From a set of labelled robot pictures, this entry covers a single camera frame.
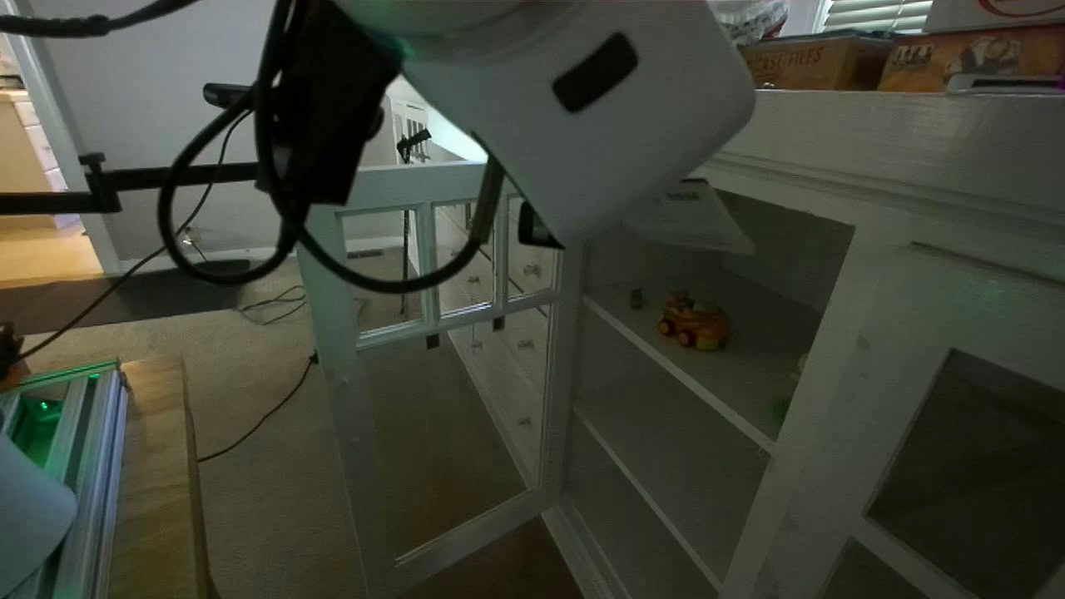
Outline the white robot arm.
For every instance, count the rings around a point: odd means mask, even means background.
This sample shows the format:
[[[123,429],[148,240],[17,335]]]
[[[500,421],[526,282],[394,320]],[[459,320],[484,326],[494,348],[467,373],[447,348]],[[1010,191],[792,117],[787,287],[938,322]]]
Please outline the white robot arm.
[[[755,111],[708,0],[335,0],[578,242],[662,200]]]

